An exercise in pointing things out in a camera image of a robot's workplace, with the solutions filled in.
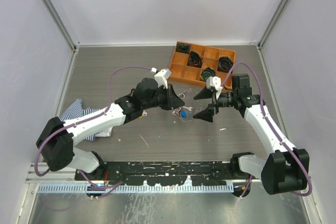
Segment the black rolled belt back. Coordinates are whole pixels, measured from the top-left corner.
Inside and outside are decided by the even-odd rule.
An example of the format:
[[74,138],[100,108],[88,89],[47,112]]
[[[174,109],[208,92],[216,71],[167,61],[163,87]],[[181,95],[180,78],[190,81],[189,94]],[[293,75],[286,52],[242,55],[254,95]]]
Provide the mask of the black rolled belt back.
[[178,42],[176,44],[176,50],[175,51],[183,53],[183,54],[189,54],[190,53],[190,48],[191,48],[190,44],[184,43],[184,42]]

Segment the black rolled belt middle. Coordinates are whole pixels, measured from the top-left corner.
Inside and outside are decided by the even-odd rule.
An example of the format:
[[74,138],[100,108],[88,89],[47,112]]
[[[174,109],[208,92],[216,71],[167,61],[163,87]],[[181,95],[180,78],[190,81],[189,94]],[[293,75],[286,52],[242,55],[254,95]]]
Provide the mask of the black rolled belt middle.
[[202,58],[197,52],[191,51],[188,56],[187,65],[190,67],[200,68],[202,66]]

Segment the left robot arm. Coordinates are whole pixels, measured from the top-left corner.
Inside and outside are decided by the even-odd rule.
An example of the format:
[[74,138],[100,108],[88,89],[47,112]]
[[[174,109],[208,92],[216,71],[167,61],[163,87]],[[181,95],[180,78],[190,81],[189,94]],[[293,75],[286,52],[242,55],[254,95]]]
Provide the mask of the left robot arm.
[[184,104],[171,84],[160,86],[154,79],[145,78],[130,94],[116,99],[104,109],[73,120],[50,119],[36,142],[37,156],[43,157],[51,172],[70,167],[99,180],[105,174],[104,161],[96,152],[77,149],[77,144],[107,128],[138,119],[144,110],[159,107],[169,111]]

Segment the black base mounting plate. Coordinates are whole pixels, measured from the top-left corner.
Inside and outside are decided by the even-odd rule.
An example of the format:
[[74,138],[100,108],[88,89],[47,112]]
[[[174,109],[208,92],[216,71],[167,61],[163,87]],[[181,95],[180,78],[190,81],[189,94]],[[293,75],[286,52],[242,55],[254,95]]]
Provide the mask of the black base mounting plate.
[[104,180],[110,183],[123,182],[130,186],[182,186],[191,180],[192,186],[226,185],[231,180],[246,180],[249,175],[238,166],[237,160],[224,161],[171,161],[171,162],[106,162],[97,173],[81,175],[76,172],[76,181]]

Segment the black rolled belt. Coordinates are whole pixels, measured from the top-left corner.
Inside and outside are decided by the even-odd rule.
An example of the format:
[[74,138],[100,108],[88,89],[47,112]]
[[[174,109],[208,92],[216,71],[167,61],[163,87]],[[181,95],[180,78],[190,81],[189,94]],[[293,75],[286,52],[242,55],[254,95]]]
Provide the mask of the black rolled belt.
[[184,43],[184,42],[178,42],[176,44],[176,50],[175,51],[183,53],[183,54],[189,54],[190,53],[190,48],[191,48],[190,44]]
[[202,66],[202,58],[197,52],[191,51],[188,56],[187,65],[190,67],[200,68]]
[[218,59],[217,70],[228,73],[233,66],[233,61],[228,56],[223,56]]

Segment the large metal disc keyring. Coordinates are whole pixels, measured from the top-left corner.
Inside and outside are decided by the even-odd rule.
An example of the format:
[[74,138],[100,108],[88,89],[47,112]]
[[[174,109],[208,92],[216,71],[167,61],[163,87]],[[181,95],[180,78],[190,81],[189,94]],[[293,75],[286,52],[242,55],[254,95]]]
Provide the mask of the large metal disc keyring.
[[191,88],[183,90],[181,93],[178,94],[180,98],[185,102],[185,106],[192,106],[193,107],[193,113],[188,119],[182,119],[179,116],[175,116],[179,121],[181,121],[185,125],[190,125],[193,121],[193,115],[198,113],[200,111],[200,105],[198,104],[197,100],[194,100],[194,96],[196,95],[194,90]]

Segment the blue yellow rolled belt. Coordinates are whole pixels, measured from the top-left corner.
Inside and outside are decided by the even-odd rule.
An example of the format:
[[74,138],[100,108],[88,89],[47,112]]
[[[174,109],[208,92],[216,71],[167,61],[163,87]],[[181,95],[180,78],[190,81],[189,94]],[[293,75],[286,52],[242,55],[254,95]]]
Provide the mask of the blue yellow rolled belt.
[[211,67],[207,67],[205,69],[203,69],[200,73],[200,81],[204,81],[206,82],[206,80],[209,77],[215,77],[216,76],[216,71],[211,68]]

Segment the orange wooden compartment tray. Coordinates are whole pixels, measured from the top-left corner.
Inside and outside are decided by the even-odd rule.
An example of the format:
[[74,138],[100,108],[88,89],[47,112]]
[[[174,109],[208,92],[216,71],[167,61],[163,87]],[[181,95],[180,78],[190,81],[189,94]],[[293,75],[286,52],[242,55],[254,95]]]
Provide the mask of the orange wooden compartment tray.
[[236,60],[236,51],[178,41],[170,63],[170,81],[204,87],[206,79],[217,76],[224,86],[232,88],[229,71]]

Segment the aluminium frame rail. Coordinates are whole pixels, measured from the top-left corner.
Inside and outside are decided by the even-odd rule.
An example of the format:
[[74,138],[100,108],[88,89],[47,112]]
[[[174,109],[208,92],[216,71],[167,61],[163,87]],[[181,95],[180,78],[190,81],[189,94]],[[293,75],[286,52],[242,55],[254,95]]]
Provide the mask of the aluminium frame rail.
[[26,183],[70,183],[75,180],[76,170],[74,168],[63,168],[56,172],[48,172],[46,175],[37,176],[34,170],[34,163],[31,163],[26,178]]

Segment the silver key with blue tag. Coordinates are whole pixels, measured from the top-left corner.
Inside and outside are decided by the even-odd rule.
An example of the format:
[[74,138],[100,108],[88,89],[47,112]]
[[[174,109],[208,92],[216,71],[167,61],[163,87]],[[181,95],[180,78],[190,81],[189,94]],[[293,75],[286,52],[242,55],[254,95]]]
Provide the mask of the silver key with blue tag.
[[188,119],[193,113],[192,106],[182,106],[178,110],[178,116],[182,119]]

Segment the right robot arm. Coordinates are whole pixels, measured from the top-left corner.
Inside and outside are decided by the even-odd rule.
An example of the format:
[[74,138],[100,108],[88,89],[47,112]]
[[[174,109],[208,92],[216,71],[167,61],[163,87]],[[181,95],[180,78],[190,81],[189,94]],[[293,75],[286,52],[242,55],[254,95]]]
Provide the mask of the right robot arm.
[[212,122],[220,108],[236,109],[252,126],[268,155],[263,160],[251,152],[233,154],[229,164],[232,176],[260,179],[270,195],[310,190],[308,152],[304,148],[296,148],[275,124],[261,96],[253,94],[249,76],[234,75],[229,92],[223,92],[220,81],[219,77],[206,80],[205,88],[195,99],[210,98],[212,101],[193,117]]

